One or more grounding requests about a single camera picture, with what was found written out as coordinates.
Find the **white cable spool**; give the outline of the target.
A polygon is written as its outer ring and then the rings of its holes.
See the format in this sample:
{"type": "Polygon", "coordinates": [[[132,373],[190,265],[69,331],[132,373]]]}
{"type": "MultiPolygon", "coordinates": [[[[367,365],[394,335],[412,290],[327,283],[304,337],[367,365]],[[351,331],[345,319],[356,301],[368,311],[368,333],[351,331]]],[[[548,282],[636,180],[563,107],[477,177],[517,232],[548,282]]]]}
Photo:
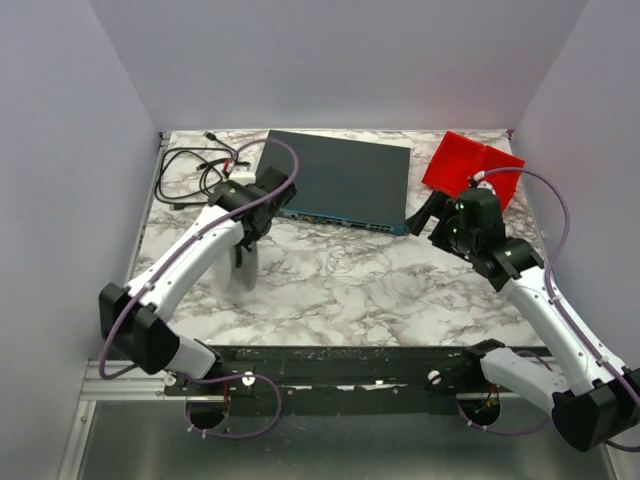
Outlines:
{"type": "Polygon", "coordinates": [[[258,243],[249,245],[253,253],[242,268],[234,267],[234,247],[226,250],[218,257],[212,267],[215,288],[224,293],[239,294],[250,292],[255,288],[259,266],[258,243]]]}

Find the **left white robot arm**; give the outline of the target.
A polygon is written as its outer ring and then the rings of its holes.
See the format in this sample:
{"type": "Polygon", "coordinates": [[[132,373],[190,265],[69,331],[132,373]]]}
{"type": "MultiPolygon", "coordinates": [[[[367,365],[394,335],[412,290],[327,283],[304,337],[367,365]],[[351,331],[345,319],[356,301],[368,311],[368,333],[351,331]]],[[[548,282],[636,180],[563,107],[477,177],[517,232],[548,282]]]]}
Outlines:
{"type": "Polygon", "coordinates": [[[168,371],[203,379],[215,353],[167,324],[191,287],[216,261],[224,279],[257,254],[256,243],[295,195],[292,177],[270,167],[253,183],[219,184],[194,224],[163,256],[126,286],[107,284],[98,297],[106,349],[116,349],[147,374],[168,371]]]}

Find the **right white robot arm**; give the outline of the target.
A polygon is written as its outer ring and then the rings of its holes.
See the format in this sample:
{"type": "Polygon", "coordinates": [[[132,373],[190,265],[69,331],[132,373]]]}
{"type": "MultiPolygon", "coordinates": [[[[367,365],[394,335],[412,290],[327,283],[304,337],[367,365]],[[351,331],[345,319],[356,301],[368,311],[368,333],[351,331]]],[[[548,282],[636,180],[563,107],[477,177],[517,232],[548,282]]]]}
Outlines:
{"type": "Polygon", "coordinates": [[[548,414],[574,449],[588,451],[639,423],[639,372],[605,347],[546,278],[543,259],[524,239],[507,235],[501,202],[485,188],[452,198],[433,192],[405,222],[418,236],[430,218],[432,245],[468,261],[516,307],[554,357],[545,369],[497,341],[472,350],[477,375],[548,414]]]}

